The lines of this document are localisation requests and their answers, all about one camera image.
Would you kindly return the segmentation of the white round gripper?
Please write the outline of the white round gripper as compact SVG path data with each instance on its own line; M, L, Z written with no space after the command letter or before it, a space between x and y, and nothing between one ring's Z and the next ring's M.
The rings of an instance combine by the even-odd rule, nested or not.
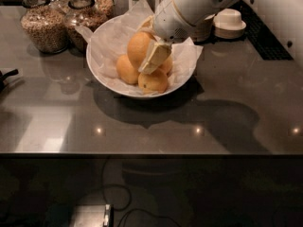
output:
M138 71L153 73L171 54L171 43L186 40L194 28L192 0L163 0L154 15L147 17L137 31L155 33L162 40L150 41Z

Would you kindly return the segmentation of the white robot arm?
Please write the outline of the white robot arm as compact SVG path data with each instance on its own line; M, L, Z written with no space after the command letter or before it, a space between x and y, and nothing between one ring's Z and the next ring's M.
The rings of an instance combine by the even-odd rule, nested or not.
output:
M157 36L139 70L151 73L185 41L204 18L224 9L257 16L299 66L303 66L303 0L163 0L140 29Z

